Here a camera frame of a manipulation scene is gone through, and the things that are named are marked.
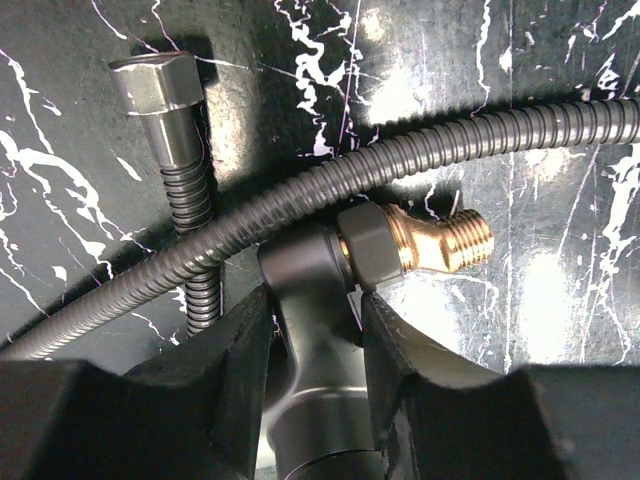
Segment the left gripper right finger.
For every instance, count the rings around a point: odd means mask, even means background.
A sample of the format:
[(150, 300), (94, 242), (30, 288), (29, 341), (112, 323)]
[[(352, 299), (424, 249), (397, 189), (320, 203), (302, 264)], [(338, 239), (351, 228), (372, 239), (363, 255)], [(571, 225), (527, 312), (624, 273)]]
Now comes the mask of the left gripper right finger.
[(388, 479), (635, 479), (639, 370), (486, 369), (361, 303), (374, 444)]

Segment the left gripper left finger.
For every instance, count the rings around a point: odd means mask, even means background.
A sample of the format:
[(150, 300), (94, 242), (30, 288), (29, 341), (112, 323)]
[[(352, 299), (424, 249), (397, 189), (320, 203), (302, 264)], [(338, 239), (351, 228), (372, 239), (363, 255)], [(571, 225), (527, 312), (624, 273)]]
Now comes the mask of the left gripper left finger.
[(5, 479), (250, 479), (272, 319), (255, 288), (218, 323), (124, 375), (1, 365)]

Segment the black faucet fitting brass ends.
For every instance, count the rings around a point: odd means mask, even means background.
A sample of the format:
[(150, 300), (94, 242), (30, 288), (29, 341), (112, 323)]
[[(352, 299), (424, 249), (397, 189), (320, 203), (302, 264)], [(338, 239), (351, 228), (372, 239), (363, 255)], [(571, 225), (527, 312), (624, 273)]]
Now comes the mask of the black faucet fitting brass ends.
[(366, 202), (332, 223), (286, 231), (258, 251), (279, 337), (269, 358), (264, 434), (281, 479), (378, 479), (362, 327), (350, 296), (414, 270), (486, 262), (493, 233), (474, 210), (441, 220)]

